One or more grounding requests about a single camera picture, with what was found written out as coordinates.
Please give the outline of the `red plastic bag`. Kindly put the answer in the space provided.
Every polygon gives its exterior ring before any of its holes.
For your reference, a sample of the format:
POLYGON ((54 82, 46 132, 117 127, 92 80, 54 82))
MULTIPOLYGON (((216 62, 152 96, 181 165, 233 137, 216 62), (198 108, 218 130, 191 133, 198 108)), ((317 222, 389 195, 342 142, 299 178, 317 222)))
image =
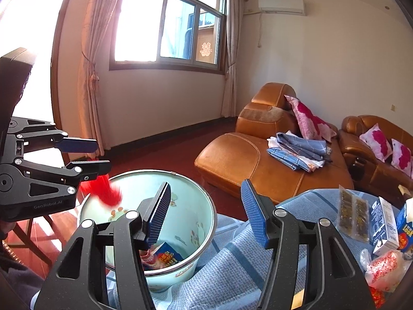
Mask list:
POLYGON ((101 175, 95 180, 82 182, 80 190, 84 196, 96 196, 101 203, 107 206, 117 206, 122 201, 120 190, 112 186, 108 175, 101 175))

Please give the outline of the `red orange snack wrapper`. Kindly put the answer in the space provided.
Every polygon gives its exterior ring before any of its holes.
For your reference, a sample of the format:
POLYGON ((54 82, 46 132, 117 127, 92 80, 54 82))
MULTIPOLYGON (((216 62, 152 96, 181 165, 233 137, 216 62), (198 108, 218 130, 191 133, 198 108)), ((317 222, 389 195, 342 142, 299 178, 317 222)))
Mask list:
POLYGON ((369 290, 375 303, 376 309, 380 309, 386 301, 384 292, 371 286, 369 287, 369 290))

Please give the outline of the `clear bag red white print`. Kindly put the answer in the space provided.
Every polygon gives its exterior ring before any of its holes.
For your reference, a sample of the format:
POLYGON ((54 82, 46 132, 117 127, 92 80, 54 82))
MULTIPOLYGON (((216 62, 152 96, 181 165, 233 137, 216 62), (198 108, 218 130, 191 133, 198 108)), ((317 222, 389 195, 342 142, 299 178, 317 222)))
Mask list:
POLYGON ((403 253, 397 250, 387 251, 372 259, 370 252, 363 249, 360 254, 360 263, 366 271, 365 279, 369 287, 382 292, 394 292, 412 261, 406 260, 403 253))

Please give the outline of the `blue white paper box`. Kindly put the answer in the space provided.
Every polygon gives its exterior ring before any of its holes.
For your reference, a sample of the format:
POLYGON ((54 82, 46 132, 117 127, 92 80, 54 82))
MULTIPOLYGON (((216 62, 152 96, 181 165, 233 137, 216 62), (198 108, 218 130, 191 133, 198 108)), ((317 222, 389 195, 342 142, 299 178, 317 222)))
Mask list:
POLYGON ((153 271, 171 267, 183 261, 183 257, 167 242, 152 245, 147 251, 139 251, 145 270, 153 271))

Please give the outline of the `clear dark snack packet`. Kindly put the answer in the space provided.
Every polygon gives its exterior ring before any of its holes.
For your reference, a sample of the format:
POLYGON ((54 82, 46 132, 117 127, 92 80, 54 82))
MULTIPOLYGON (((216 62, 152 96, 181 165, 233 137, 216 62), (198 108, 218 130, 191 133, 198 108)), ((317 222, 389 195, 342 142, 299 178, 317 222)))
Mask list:
POLYGON ((337 229, 356 241, 370 240, 370 211, 366 199, 362 199, 339 186, 337 229))

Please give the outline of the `white blue milk box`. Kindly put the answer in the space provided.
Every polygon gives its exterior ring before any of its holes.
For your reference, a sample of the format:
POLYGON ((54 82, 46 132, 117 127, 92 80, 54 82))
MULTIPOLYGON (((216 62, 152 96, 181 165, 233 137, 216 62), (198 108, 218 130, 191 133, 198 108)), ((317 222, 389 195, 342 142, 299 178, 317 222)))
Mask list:
POLYGON ((392 205, 382 197, 379 197, 370 209, 370 242, 375 256, 381 256, 399 247, 392 205))

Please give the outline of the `blue Look milk carton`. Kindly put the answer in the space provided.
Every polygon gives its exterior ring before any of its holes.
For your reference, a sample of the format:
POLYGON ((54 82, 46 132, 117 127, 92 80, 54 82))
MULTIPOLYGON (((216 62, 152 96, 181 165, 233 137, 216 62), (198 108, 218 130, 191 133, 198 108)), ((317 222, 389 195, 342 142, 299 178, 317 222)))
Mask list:
POLYGON ((409 259, 412 259, 413 252, 412 205, 413 199, 409 198, 396 218, 399 250, 409 259))

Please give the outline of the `brown leather three-seat sofa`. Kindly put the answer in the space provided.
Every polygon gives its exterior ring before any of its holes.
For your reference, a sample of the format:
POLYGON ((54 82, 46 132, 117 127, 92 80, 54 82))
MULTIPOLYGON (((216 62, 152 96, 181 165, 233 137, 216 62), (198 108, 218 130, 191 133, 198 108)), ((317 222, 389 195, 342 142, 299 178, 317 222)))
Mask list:
POLYGON ((339 147, 356 189, 404 204, 398 186, 412 190, 412 135, 375 116, 348 116, 338 133, 339 147))

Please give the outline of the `folded blue plaid bedding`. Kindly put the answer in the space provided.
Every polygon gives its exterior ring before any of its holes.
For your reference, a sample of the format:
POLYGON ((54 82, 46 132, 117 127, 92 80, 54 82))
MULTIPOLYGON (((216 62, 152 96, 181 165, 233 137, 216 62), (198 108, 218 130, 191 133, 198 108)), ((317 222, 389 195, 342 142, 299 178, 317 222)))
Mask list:
POLYGON ((293 171, 311 173, 331 162, 332 148, 324 140, 308 140, 291 131, 267 139, 267 153, 293 171))

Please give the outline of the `brown leather chaise sofa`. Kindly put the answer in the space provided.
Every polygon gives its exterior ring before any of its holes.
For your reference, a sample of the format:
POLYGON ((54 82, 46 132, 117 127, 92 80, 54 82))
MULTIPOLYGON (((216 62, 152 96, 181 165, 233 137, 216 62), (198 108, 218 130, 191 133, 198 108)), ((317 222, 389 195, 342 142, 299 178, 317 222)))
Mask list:
POLYGON ((311 189, 353 188, 336 138, 328 143, 332 152, 327 160, 310 170, 299 157, 269 146, 269 139, 279 132, 300 134, 287 101, 295 95, 285 83, 262 86, 238 115, 235 131, 215 138, 197 156, 195 167, 203 179, 234 197, 240 196, 242 182, 248 179, 258 194, 275 203, 311 189))

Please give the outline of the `pink floral pillow on chaise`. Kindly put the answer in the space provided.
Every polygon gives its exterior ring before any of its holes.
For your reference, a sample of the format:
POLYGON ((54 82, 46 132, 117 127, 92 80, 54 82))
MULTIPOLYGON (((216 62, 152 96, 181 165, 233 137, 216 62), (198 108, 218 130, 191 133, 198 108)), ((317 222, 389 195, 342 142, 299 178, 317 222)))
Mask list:
POLYGON ((331 142, 337 133, 327 122, 314 115, 312 111, 295 97, 284 95, 298 121, 301 135, 308 140, 331 142))

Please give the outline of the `large framed window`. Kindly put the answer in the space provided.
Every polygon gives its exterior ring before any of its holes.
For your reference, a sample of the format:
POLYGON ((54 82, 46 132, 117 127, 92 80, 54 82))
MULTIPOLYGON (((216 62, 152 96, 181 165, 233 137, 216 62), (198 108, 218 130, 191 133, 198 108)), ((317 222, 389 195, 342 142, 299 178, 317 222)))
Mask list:
POLYGON ((109 68, 221 74, 226 0, 119 0, 109 68))

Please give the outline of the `beige right curtain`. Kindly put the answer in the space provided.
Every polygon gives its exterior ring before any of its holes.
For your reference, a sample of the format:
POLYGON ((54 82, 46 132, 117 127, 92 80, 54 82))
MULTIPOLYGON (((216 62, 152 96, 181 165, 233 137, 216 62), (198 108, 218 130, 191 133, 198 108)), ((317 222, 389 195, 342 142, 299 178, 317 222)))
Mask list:
POLYGON ((240 42, 240 32, 244 12, 244 0, 227 0, 227 71, 221 115, 236 116, 237 107, 237 56, 240 42))

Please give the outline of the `white wall air conditioner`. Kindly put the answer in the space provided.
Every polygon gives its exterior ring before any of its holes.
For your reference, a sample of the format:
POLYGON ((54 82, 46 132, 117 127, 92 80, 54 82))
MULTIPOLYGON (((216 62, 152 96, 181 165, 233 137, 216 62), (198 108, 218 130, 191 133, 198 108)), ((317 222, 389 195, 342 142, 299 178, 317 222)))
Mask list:
POLYGON ((258 8, 264 13, 306 15, 304 0, 258 0, 258 8))

